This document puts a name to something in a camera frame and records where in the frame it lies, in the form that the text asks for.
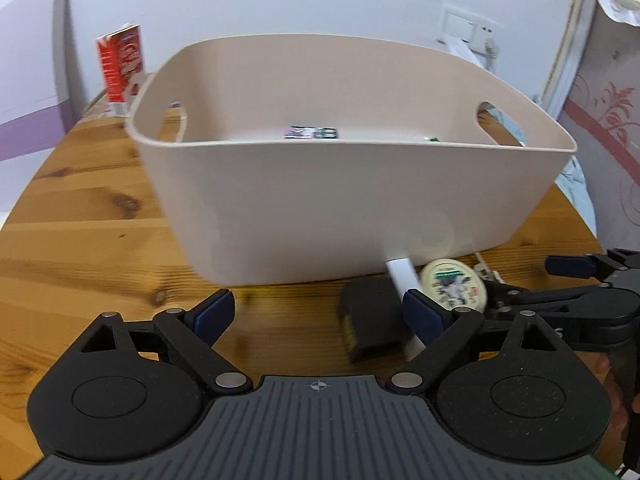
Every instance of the wooden table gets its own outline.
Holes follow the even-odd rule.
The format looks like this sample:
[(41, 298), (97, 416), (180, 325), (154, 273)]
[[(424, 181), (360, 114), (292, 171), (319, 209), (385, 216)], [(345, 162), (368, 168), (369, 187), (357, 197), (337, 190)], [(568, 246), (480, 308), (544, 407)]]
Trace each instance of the wooden table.
[[(170, 117), (166, 133), (176, 126)], [(507, 244), (483, 254), (508, 283), (552, 288), (575, 281), (547, 276), (547, 254), (599, 250), (553, 186)], [(400, 356), (346, 359), (334, 313), (343, 283), (234, 288), (236, 321), (216, 350), (254, 381), (388, 374)], [(190, 308), (216, 286), (186, 265), (122, 121), (99, 119), (66, 136), (9, 216), (0, 232), (0, 290), (0, 478), (10, 480), (40, 457), (26, 421), (30, 391), (95, 316), (117, 310), (125, 320), (149, 319)], [(620, 462), (615, 435), (600, 451), (607, 463)]]

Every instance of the beige plastic basket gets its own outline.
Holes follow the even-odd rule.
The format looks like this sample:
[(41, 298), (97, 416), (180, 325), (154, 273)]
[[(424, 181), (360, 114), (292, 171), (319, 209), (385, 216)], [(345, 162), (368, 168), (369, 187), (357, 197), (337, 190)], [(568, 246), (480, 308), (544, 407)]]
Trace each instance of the beige plastic basket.
[[(164, 142), (174, 101), (186, 117)], [(516, 121), (527, 147), (496, 145), (478, 125), (482, 102)], [(284, 139), (292, 125), (340, 138)], [(185, 47), (145, 83), (127, 131), (187, 260), (222, 285), (341, 278), (498, 245), (576, 149), (465, 60), (311, 34)]]

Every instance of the wall switch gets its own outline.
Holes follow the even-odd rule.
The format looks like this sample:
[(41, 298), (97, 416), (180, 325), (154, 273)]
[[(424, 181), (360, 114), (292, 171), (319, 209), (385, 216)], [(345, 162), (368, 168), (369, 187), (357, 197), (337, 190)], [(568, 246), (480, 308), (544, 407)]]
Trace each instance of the wall switch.
[(475, 26), (476, 24), (474, 22), (470, 22), (466, 18), (456, 16), (455, 14), (448, 14), (444, 32), (454, 38), (460, 38), (460, 40), (465, 41), (465, 43), (469, 43), (474, 34)]
[(486, 55), (486, 41), (493, 37), (499, 25), (487, 18), (457, 7), (445, 6), (442, 9), (440, 30), (464, 41), (469, 49)]

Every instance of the metal screw head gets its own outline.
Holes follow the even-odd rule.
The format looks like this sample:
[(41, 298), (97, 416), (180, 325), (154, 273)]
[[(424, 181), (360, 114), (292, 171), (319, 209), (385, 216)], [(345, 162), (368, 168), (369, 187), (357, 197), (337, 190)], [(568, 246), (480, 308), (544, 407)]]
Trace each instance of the metal screw head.
[(391, 377), (391, 382), (398, 388), (417, 388), (422, 384), (422, 377), (411, 372), (400, 372)]
[(216, 384), (220, 388), (239, 388), (246, 383), (246, 376), (238, 372), (225, 372), (216, 377)]

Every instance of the floral pattern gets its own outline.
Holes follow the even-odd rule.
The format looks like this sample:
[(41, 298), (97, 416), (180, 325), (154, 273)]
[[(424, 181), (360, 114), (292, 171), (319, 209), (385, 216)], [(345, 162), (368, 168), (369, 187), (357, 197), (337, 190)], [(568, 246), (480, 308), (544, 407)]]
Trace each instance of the floral pattern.
[[(600, 97), (592, 97), (587, 81), (577, 75), (572, 88), (572, 98), (580, 101), (583, 109), (609, 132), (627, 151), (629, 144), (640, 144), (640, 123), (632, 120), (634, 103), (631, 101), (636, 88), (618, 89), (611, 81)], [(620, 205), (626, 219), (640, 227), (640, 186), (620, 181)]]
[(600, 126), (615, 136), (616, 140), (625, 148), (628, 146), (630, 133), (640, 134), (640, 123), (631, 120), (631, 110), (634, 104), (630, 97), (636, 91), (635, 88), (628, 87), (618, 90), (610, 81), (602, 91), (602, 95), (599, 98), (594, 97), (592, 101), (589, 85), (582, 76), (576, 76), (574, 87), (583, 97), (586, 97), (585, 101), (590, 104), (589, 108), (592, 109), (590, 115), (598, 121)]

